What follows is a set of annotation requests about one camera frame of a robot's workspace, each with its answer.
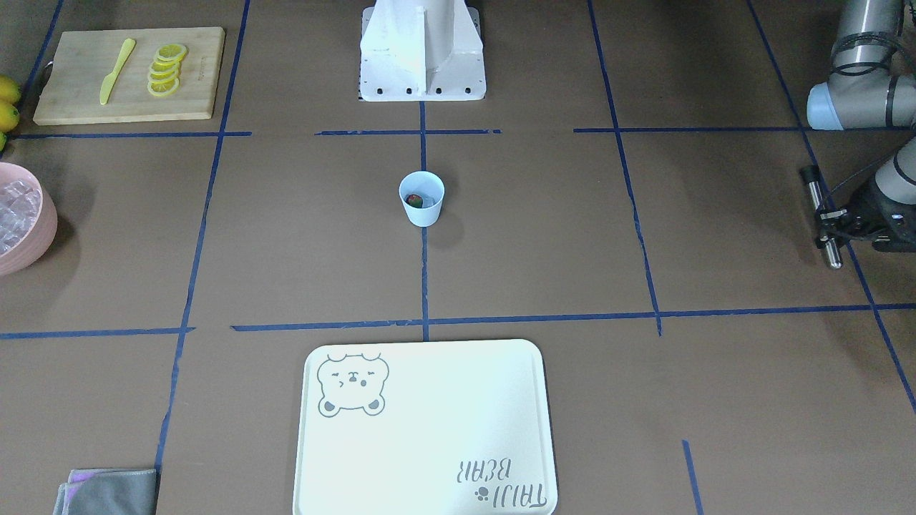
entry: yellow knife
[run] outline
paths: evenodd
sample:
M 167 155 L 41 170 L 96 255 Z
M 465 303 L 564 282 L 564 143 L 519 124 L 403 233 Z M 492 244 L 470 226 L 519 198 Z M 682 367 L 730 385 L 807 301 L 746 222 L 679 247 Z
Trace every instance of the yellow knife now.
M 112 88 L 115 87 L 117 76 L 121 73 L 121 69 L 124 68 L 124 63 L 127 62 L 127 58 L 130 57 L 130 52 L 134 51 L 135 46 L 136 41 L 134 39 L 127 38 L 124 40 L 124 44 L 121 45 L 121 53 L 117 54 L 117 61 L 114 62 L 114 70 L 105 75 L 105 78 L 102 79 L 102 90 L 99 91 L 99 104 L 108 104 L 108 97 L 112 93 Z

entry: wooden cutting board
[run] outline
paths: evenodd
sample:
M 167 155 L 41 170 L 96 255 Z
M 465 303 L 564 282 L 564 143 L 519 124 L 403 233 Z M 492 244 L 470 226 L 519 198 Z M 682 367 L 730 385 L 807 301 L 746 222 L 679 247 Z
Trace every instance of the wooden cutting board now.
M 111 72 L 127 38 L 135 39 L 136 47 L 108 104 L 100 105 L 102 79 Z M 64 32 L 34 121 L 52 126 L 211 118 L 224 39 L 222 27 Z M 156 50 L 169 43 L 188 47 L 181 63 L 180 88 L 155 97 L 147 91 L 149 65 Z

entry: towel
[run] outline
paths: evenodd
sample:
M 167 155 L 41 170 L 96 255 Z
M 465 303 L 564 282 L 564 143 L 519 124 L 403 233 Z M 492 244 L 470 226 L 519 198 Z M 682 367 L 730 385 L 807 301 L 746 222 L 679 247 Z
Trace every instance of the towel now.
M 58 488 L 53 515 L 153 515 L 156 470 L 84 468 Z

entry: lemon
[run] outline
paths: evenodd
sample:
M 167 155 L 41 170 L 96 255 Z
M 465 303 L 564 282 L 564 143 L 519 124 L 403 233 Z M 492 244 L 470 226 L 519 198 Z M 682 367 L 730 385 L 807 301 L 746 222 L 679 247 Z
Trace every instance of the lemon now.
M 156 59 L 164 62 L 172 62 L 184 59 L 184 56 L 187 54 L 188 47 L 185 47 L 181 43 L 169 43 L 168 45 L 159 47 L 159 50 L 156 51 Z
M 179 85 L 180 85 L 180 81 L 179 81 L 178 77 L 175 77 L 175 78 L 172 79 L 171 81 L 168 81 L 168 82 L 160 82 L 160 83 L 157 83 L 157 84 L 154 84 L 154 83 L 152 83 L 152 82 L 148 82 L 148 83 L 147 83 L 147 91 L 149 91 L 149 94 L 151 94 L 151 95 L 153 95 L 153 96 L 168 96 L 168 95 L 170 95 L 170 94 L 175 93 L 176 91 L 178 91 Z
M 156 75 L 158 77 L 164 77 L 166 75 L 171 75 L 174 71 L 179 71 L 181 69 L 180 62 L 161 62 L 154 60 L 152 64 L 149 65 L 149 75 Z
M 169 82 L 173 79 L 178 79 L 178 75 L 179 73 L 177 70 L 169 73 L 168 75 L 161 75 L 161 76 L 157 76 L 153 71 L 151 71 L 149 75 L 147 76 L 147 81 L 150 84 L 162 84 L 164 82 Z
M 0 75 L 0 100 L 15 104 L 22 98 L 19 84 L 5 75 Z
M 9 102 L 0 100 L 0 132 L 9 132 L 19 125 L 19 110 Z

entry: lemon slice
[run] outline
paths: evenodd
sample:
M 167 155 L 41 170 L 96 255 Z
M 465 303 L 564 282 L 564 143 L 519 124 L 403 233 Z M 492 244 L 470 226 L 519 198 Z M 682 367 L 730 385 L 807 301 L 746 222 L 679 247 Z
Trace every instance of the lemon slice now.
M 166 75 L 171 75 L 174 72 L 177 72 L 181 69 L 180 62 L 161 62 L 154 60 L 152 64 L 149 65 L 149 74 L 156 75 L 157 77 L 164 77 Z
M 147 81 L 150 84 L 164 84 L 165 82 L 171 82 L 174 79 L 178 79 L 179 71 L 174 70 L 168 75 L 156 75 L 153 71 L 147 75 Z
M 178 77 L 168 81 L 168 82 L 147 82 L 147 91 L 153 96 L 169 96 L 172 93 L 178 91 L 180 81 Z
M 162 62 L 174 62 L 184 59 L 188 55 L 188 47 L 181 43 L 169 43 L 156 50 L 156 60 Z

